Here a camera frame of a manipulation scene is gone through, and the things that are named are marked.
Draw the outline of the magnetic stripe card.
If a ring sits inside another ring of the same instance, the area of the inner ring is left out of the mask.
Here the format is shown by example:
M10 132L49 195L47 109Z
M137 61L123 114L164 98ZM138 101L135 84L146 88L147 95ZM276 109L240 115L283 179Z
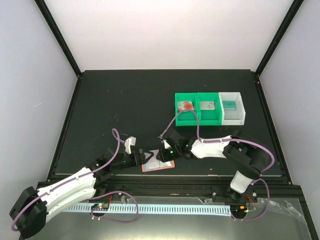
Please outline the magnetic stripe card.
M159 161L156 159L156 156L158 154L158 150L154 150L155 153L154 153L154 159L150 160L147 164L144 164L144 169L146 171L155 171L155 170L160 170L160 169L163 169L165 167L171 167L172 164L170 161L168 162L162 162L162 161Z

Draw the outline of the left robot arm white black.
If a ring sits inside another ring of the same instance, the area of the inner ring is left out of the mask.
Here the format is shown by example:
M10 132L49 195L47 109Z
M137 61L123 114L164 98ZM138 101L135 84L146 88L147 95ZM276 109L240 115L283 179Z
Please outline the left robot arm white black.
M104 155L89 166L52 185L24 189L9 212L11 229L25 239L37 234L58 213L88 199L103 199L108 192L106 179L124 169L142 166L153 156L153 150L138 148L131 153L116 152L111 158Z

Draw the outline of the brown leather card holder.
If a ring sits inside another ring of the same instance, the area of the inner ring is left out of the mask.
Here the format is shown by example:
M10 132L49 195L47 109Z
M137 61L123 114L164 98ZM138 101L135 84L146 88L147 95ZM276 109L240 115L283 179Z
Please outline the brown leather card holder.
M172 169L175 167L175 162L167 161L162 162L156 158L159 150L152 150L153 156L147 161L146 164L141 166L142 172L152 172L152 171L160 171L160 170L166 170L166 169Z

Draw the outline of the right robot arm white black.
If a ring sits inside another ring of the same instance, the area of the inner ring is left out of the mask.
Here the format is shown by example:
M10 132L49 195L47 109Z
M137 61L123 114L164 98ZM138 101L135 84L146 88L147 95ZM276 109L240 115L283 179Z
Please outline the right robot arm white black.
M170 129L159 137L164 147L158 150L156 159L163 163L184 159L226 159L236 168L236 172L222 197L235 203L275 163L270 150L245 137L244 132L235 131L221 138L187 139Z

